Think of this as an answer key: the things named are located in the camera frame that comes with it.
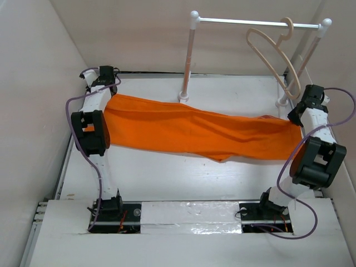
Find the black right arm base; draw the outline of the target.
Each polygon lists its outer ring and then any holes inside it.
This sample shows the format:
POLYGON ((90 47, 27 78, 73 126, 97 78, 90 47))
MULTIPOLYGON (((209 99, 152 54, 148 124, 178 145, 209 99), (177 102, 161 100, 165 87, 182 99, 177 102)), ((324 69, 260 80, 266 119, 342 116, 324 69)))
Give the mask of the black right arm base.
POLYGON ((258 201, 239 202, 235 218, 241 222, 243 233, 292 233, 289 210, 269 200, 269 190, 258 201))

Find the orange trousers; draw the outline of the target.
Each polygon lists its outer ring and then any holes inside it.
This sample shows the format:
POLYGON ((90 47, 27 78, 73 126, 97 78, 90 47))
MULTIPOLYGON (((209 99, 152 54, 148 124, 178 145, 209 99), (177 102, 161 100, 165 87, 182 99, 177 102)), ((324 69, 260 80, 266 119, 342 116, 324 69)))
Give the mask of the orange trousers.
POLYGON ((298 126, 273 116, 228 116, 126 95, 110 99, 103 115, 113 145, 215 161, 286 160, 301 141, 298 126))

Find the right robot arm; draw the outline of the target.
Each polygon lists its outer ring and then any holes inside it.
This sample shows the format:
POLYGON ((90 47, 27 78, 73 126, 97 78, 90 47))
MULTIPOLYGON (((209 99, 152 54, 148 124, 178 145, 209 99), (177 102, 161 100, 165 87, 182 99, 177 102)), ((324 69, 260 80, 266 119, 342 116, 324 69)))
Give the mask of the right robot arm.
POLYGON ((307 85, 300 102, 288 113, 289 121, 304 130, 305 140, 297 146, 289 176, 261 195, 257 212, 263 219, 283 213, 292 199, 308 190, 329 187, 347 154, 328 126, 324 90, 307 85))

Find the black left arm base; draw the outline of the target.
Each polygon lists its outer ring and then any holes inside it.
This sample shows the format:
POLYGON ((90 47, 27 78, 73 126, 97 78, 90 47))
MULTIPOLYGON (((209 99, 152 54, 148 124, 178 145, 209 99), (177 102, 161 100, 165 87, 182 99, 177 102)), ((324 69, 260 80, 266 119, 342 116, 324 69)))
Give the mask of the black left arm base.
POLYGON ((92 234, 139 234, 142 202, 122 201, 120 194, 109 200, 96 200, 87 208, 91 213, 88 232, 92 234))

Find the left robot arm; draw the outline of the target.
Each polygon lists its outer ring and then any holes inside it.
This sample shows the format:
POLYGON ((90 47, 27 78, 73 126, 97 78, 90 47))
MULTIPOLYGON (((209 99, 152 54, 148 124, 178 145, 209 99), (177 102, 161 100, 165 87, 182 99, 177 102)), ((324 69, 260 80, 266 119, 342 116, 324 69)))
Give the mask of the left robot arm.
POLYGON ((80 77, 87 82, 86 97, 83 107, 70 115, 80 149, 93 164, 98 176, 99 197, 96 206, 90 210, 114 221, 122 218, 124 207, 109 168, 107 150, 111 140, 104 110, 109 100, 117 94, 117 86, 121 83, 118 72, 119 69, 112 66, 83 71, 80 77))

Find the white foam front panel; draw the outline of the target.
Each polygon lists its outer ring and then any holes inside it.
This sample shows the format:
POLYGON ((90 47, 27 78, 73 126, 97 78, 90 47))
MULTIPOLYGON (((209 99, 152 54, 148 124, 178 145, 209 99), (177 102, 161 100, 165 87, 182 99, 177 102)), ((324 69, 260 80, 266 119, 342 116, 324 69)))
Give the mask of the white foam front panel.
POLYGON ((352 266, 328 199, 302 240, 269 234, 89 234, 83 201, 50 201, 31 266, 352 266))

